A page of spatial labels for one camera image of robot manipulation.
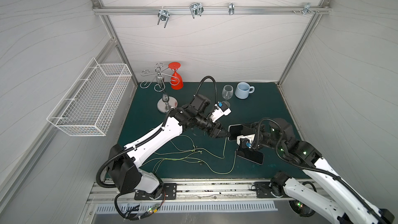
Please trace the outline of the silver-edged black smartphone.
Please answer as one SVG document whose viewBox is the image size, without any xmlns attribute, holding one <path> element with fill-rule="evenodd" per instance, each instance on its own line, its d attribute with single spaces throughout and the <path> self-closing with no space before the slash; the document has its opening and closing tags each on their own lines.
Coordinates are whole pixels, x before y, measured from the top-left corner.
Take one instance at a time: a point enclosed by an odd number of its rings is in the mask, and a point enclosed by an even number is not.
<svg viewBox="0 0 398 224">
<path fill-rule="evenodd" d="M 236 142 L 237 137 L 241 135 L 243 128 L 244 128 L 244 126 L 242 124 L 230 125 L 228 127 L 228 132 L 230 133 L 230 136 L 228 137 L 228 141 Z"/>
</svg>

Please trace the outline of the purple-edged black smartphone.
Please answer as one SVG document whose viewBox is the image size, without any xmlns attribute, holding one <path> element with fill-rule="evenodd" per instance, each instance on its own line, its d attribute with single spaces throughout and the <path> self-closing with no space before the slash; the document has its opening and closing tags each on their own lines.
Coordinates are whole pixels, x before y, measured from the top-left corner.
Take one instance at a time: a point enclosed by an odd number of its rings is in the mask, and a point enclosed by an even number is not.
<svg viewBox="0 0 398 224">
<path fill-rule="evenodd" d="M 238 156 L 238 157 L 248 160 L 252 163 L 258 164 L 260 166 L 263 164 L 264 161 L 264 154 L 259 151 L 256 151 L 256 154 L 253 156 Z"/>
</svg>

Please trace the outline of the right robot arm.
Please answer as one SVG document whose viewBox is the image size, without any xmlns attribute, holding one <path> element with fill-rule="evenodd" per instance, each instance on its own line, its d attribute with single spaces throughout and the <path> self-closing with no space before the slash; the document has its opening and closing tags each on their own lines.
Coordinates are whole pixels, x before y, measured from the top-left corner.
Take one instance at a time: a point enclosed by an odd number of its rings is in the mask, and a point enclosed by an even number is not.
<svg viewBox="0 0 398 224">
<path fill-rule="evenodd" d="M 249 156 L 249 161 L 255 162 L 255 154 L 260 149 L 273 149 L 279 159 L 302 170 L 329 195 L 326 198 L 280 171 L 269 185 L 273 196 L 293 198 L 332 224 L 393 223 L 395 216 L 388 209 L 378 208 L 357 193 L 313 145 L 296 138 L 293 126 L 284 119 L 263 118 L 249 124 L 231 125 L 229 132 L 230 140 L 238 144 L 238 151 Z"/>
</svg>

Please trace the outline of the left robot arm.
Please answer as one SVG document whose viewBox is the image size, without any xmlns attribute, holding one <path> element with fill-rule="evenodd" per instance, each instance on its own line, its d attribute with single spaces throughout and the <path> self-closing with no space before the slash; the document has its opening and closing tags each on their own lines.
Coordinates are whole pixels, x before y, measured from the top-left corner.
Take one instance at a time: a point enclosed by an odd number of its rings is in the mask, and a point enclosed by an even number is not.
<svg viewBox="0 0 398 224">
<path fill-rule="evenodd" d="M 98 169 L 96 183 L 103 188 L 117 188 L 121 194 L 135 190 L 158 196 L 163 188 L 153 173 L 141 170 L 143 163 L 164 144 L 189 128 L 203 130 L 211 138 L 228 138 L 230 133 L 219 122 L 231 113 L 230 108 L 215 100 L 212 112 L 205 114 L 209 98 L 198 91 L 190 103 L 168 110 L 163 122 L 153 130 L 125 146 L 114 145 L 109 159 Z"/>
</svg>

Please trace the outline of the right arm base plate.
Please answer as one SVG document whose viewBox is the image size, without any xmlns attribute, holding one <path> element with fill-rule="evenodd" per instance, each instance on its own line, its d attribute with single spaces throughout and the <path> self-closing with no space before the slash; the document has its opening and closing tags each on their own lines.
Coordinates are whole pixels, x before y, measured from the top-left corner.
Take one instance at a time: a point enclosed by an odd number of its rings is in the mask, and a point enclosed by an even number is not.
<svg viewBox="0 0 398 224">
<path fill-rule="evenodd" d="M 254 191 L 256 192 L 256 197 L 260 199 L 265 198 L 280 198 L 281 194 L 278 188 L 269 181 L 255 181 Z"/>
</svg>

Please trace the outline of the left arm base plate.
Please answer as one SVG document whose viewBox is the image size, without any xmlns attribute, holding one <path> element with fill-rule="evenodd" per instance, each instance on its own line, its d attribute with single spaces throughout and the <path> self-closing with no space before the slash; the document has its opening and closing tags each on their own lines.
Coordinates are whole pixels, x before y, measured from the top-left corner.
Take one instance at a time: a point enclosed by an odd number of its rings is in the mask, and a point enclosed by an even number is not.
<svg viewBox="0 0 398 224">
<path fill-rule="evenodd" d="M 176 183 L 161 183 L 153 192 L 148 193 L 143 190 L 136 190 L 134 200 L 175 200 L 177 193 Z"/>
</svg>

